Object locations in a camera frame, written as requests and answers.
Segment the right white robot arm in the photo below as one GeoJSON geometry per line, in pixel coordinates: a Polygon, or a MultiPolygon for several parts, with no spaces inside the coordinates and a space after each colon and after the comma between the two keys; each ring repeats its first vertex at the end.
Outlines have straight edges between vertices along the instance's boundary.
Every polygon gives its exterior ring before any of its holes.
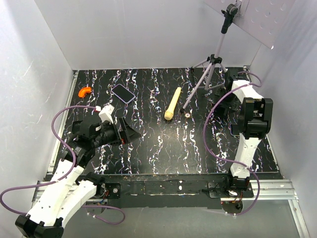
{"type": "Polygon", "coordinates": [[[222,191],[229,197],[242,195],[248,190],[250,169],[259,143],[271,128],[273,100],[257,93],[252,82],[239,74],[246,71],[224,74],[224,84],[215,93],[218,103],[214,115],[226,117],[240,108],[238,121],[230,125],[230,133],[239,137],[239,145],[227,177],[221,184],[222,191]]]}

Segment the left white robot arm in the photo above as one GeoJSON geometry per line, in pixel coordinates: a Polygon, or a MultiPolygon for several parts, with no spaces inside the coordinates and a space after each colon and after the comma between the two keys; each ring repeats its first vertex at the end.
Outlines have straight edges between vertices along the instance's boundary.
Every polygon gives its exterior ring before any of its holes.
{"type": "Polygon", "coordinates": [[[101,198],[107,191],[105,179],[93,172],[88,173],[71,191],[78,177],[97,148],[103,145],[129,144],[141,137],[124,118],[120,118],[121,130],[110,121],[98,116],[89,116],[72,124],[65,151],[51,179],[52,184],[44,190],[38,202],[25,214],[20,215],[15,225],[26,238],[60,238],[70,218],[91,197],[101,198]]]}

